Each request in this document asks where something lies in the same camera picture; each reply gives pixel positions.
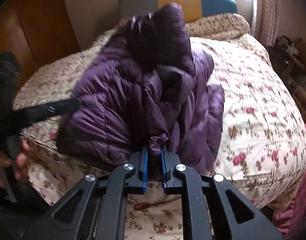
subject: purple down jacket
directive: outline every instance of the purple down jacket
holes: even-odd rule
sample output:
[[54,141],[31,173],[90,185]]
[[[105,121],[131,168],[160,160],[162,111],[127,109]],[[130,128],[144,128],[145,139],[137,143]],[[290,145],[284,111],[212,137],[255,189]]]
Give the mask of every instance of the purple down jacket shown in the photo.
[[148,144],[152,170],[166,143],[203,174],[222,132],[223,88],[206,86],[213,67],[201,47],[191,48],[179,5],[134,17],[75,86],[73,96],[84,105],[61,119],[59,152],[112,171]]

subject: metal rivet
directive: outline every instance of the metal rivet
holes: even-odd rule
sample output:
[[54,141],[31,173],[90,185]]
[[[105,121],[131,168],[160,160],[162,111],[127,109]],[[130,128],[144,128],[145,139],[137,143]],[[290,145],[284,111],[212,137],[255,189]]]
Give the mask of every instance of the metal rivet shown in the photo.
[[55,112],[55,108],[54,107],[49,107],[49,111],[51,112],[51,113],[54,113]]
[[176,165],[176,169],[178,170],[178,171],[185,171],[186,170],[186,166],[184,165],[184,164],[177,164]]
[[222,182],[224,180],[224,176],[222,174],[215,174],[213,179],[217,182]]
[[96,179],[96,176],[94,174],[86,175],[85,180],[86,181],[94,181]]
[[126,163],[123,166],[124,170],[130,171],[132,169],[134,169],[134,165],[132,163]]

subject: floral bedspread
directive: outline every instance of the floral bedspread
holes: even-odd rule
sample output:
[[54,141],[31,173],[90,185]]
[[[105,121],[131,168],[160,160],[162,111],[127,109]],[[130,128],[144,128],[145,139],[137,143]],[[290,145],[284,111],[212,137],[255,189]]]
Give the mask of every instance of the floral bedspread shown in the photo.
[[[306,130],[267,51],[237,14],[201,18],[186,26],[191,42],[213,57],[209,84],[221,83],[225,90],[222,141],[214,167],[206,174],[224,175],[258,208],[286,208],[306,168]],[[69,98],[115,31],[104,32],[85,51],[41,67],[21,88],[14,107]],[[57,152],[59,121],[60,117],[50,118],[23,133],[32,149],[30,182],[50,205],[84,175],[105,174]],[[144,196],[129,196],[125,238],[183,239],[180,197],[165,196],[155,182],[149,182]]]

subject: pink curtain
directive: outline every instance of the pink curtain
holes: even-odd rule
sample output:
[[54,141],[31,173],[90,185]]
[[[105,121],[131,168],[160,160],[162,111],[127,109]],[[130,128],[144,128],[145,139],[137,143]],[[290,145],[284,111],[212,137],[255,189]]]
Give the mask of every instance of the pink curtain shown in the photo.
[[280,26],[280,0],[257,0],[255,38],[274,46]]

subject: black clamp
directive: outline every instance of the black clamp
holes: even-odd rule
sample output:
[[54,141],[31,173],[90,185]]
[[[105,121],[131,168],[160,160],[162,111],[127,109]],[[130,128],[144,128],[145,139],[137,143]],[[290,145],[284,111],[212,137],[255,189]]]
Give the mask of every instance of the black clamp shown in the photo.
[[[273,224],[221,174],[207,177],[161,149],[163,188],[181,194],[184,240],[282,240]],[[144,194],[148,150],[110,175],[89,174],[65,194],[23,236],[23,240],[122,240],[128,194]],[[211,233],[207,206],[213,224]]]

